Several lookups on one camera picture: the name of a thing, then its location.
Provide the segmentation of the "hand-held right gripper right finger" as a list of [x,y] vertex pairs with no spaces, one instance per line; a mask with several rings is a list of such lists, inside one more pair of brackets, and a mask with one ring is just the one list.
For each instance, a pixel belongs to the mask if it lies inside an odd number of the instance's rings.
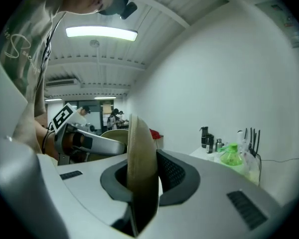
[[159,239],[267,239],[279,204],[233,170],[176,152],[157,152],[163,194]]

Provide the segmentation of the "person's left hand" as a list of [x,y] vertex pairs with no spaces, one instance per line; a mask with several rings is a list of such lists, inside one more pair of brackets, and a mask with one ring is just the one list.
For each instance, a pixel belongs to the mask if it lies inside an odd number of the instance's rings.
[[85,136],[80,133],[66,133],[62,140],[62,147],[65,154],[70,155],[71,160],[77,163],[84,162],[87,157],[86,152],[76,152],[73,154],[74,147],[81,147]]

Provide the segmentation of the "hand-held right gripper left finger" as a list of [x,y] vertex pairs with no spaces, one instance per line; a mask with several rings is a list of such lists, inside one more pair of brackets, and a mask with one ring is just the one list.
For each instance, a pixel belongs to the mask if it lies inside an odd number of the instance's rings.
[[133,236],[128,204],[113,200],[101,185],[103,171],[126,157],[55,166],[48,155],[37,156],[68,236]]

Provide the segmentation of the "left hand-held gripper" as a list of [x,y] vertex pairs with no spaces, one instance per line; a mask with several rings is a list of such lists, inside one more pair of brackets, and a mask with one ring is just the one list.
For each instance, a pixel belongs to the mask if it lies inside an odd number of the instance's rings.
[[53,117],[54,148],[58,153],[58,165],[69,164],[69,155],[65,154],[62,147],[62,140],[65,133],[80,133],[85,136],[81,147],[74,147],[75,151],[102,156],[117,156],[126,153],[127,145],[117,140],[97,136],[89,133],[89,124],[85,118],[89,109],[80,107],[76,110],[69,103]]

